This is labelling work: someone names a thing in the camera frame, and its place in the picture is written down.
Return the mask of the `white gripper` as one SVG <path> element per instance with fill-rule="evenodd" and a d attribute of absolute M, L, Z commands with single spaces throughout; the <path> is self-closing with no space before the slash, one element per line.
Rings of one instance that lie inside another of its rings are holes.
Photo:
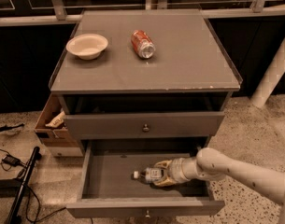
<path fill-rule="evenodd" d="M 182 169 L 183 158 L 177 158 L 173 160 L 159 161 L 154 164 L 155 168 L 167 169 L 169 177 L 162 178 L 154 182 L 157 187 L 170 187 L 175 184 L 182 184 L 189 181 L 184 175 Z"/>

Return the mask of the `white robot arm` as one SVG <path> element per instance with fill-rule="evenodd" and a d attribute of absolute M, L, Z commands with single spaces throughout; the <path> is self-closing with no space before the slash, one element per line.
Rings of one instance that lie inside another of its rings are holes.
<path fill-rule="evenodd" d="M 250 100 L 262 107 L 285 73 L 285 37 Z M 281 206 L 278 224 L 285 224 L 285 174 L 243 161 L 231 159 L 214 148 L 202 148 L 192 158 L 157 162 L 164 170 L 157 186 L 186 183 L 192 179 L 216 180 L 228 175 L 248 188 Z"/>

